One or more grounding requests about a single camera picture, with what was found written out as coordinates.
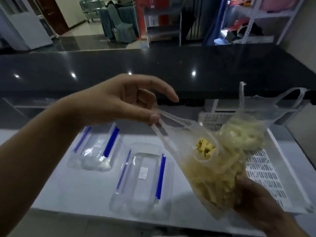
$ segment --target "forearm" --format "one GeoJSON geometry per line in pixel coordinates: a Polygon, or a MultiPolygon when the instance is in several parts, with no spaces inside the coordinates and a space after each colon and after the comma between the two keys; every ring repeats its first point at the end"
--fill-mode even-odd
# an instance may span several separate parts
{"type": "Polygon", "coordinates": [[[273,228],[265,234],[267,237],[309,237],[287,213],[284,213],[284,217],[278,220],[273,228]]]}
{"type": "Polygon", "coordinates": [[[0,146],[0,236],[30,208],[80,131],[67,109],[53,104],[0,146]]]}

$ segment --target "brown door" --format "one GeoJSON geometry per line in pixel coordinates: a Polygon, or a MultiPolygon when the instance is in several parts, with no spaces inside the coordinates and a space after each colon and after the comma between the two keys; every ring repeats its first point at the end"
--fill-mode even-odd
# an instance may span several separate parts
{"type": "Polygon", "coordinates": [[[58,35],[69,31],[69,27],[61,14],[55,0],[35,0],[48,23],[58,35]]]}

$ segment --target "bag of yellow food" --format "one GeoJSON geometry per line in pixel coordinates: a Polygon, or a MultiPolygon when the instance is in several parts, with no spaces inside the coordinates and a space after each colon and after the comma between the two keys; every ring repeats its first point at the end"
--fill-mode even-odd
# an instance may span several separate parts
{"type": "Polygon", "coordinates": [[[276,120],[290,109],[296,108],[307,91],[306,88],[291,88],[279,96],[266,98],[262,96],[245,96],[244,86],[239,86],[239,109],[217,132],[217,138],[224,146],[242,150],[259,150],[263,148],[263,134],[276,120]],[[280,101],[293,91],[300,91],[295,100],[280,101]]]}
{"type": "Polygon", "coordinates": [[[168,136],[153,125],[164,147],[190,183],[193,192],[216,219],[221,218],[240,200],[235,187],[236,175],[246,176],[245,156],[238,149],[223,147],[214,134],[193,120],[183,119],[160,111],[183,127],[160,124],[168,136]]]}

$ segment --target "white tabletop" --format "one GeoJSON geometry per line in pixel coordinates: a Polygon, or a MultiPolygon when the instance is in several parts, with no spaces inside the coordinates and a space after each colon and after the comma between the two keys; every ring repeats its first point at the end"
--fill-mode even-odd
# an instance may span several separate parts
{"type": "MultiPolygon", "coordinates": [[[[139,126],[134,126],[133,129],[139,131],[139,126]]],[[[271,131],[292,165],[311,202],[316,206],[316,183],[313,181],[316,179],[316,171],[286,128],[275,125],[271,127],[271,131]]],[[[0,143],[6,141],[15,132],[0,130],[0,143]]],[[[146,130],[144,133],[121,135],[127,144],[134,142],[154,143],[163,148],[162,142],[157,136],[153,135],[151,130],[146,130]]],[[[128,211],[124,210],[119,214],[114,214],[109,209],[109,202],[119,178],[121,165],[126,157],[118,156],[114,161],[112,170],[108,172],[70,169],[67,167],[69,154],[77,142],[78,137],[48,179],[33,203],[33,208],[231,234],[263,236],[262,232],[247,227],[242,220],[236,219],[235,216],[229,216],[219,221],[215,220],[195,197],[183,173],[167,151],[164,153],[168,157],[169,166],[173,169],[173,181],[170,183],[172,192],[169,195],[162,193],[161,201],[157,205],[156,211],[161,212],[167,206],[170,211],[169,216],[166,218],[141,219],[132,216],[128,211]]],[[[311,236],[316,235],[316,214],[298,216],[297,221],[311,236]]]]}

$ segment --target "glossy black counter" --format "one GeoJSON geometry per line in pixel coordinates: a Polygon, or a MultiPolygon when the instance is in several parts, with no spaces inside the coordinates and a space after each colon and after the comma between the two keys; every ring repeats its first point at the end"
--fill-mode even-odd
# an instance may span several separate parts
{"type": "Polygon", "coordinates": [[[273,44],[2,55],[0,65],[0,97],[60,98],[128,72],[160,77],[180,99],[238,98],[240,81],[246,95],[316,91],[316,74],[273,44]]]}

